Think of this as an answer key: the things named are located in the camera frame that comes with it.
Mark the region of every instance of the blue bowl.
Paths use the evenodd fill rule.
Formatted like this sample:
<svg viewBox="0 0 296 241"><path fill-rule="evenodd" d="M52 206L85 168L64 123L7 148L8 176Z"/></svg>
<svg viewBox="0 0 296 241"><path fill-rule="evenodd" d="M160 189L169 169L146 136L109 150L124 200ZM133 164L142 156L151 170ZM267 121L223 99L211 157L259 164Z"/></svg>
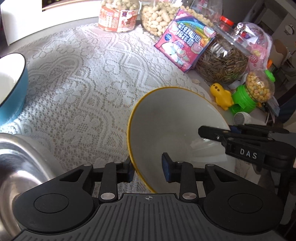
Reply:
<svg viewBox="0 0 296 241"><path fill-rule="evenodd" d="M14 121L22 112L28 89L26 59L20 53L0 58L0 125Z"/></svg>

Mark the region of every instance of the lace tablecloth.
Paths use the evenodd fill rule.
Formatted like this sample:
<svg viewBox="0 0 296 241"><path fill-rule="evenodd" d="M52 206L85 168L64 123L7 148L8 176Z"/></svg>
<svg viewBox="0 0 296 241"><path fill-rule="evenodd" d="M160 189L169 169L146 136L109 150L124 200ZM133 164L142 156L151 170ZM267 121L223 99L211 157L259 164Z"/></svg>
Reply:
<svg viewBox="0 0 296 241"><path fill-rule="evenodd" d="M25 106L0 131L39 141L65 171L89 162L96 168L125 160L128 119L145 93L180 86L210 100L153 44L140 27L113 34L91 24L23 46L16 52L27 59ZM137 175L118 191L149 192Z"/></svg>

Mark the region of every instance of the red cap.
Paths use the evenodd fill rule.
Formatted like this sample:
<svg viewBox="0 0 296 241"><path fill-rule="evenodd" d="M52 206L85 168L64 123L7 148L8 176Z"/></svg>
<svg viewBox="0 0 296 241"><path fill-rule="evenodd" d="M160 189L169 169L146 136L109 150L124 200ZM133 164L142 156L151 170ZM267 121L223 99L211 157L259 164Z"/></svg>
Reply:
<svg viewBox="0 0 296 241"><path fill-rule="evenodd" d="M223 22L225 22L226 24L228 24L230 27L232 27L234 25L234 22L230 21L228 18L221 16L221 20Z"/></svg>

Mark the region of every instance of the green base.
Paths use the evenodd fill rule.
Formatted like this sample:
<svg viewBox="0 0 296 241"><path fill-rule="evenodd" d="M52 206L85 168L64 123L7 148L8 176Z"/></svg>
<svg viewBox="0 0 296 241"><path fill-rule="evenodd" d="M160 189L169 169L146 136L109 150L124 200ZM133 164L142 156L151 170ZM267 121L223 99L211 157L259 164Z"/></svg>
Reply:
<svg viewBox="0 0 296 241"><path fill-rule="evenodd" d="M244 85L237 87L235 93L232 94L234 105L229 107L233 114L238 112L250 113L256 108L256 102L248 95Z"/></svg>

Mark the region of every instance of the white bowl with yellow rim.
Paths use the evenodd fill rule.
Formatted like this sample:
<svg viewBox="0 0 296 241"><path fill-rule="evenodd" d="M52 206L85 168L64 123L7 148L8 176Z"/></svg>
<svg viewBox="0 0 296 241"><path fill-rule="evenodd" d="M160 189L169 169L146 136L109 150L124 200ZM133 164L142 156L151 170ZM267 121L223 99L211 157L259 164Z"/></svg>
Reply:
<svg viewBox="0 0 296 241"><path fill-rule="evenodd" d="M143 96L132 111L127 144L131 161L146 186L154 193L179 193L178 183L167 183L161 155L204 168L214 163L231 172L235 158L225 154L219 142L198 135L202 125L229 129L223 116L205 98L179 87L164 87ZM198 183L200 196L204 195Z"/></svg>

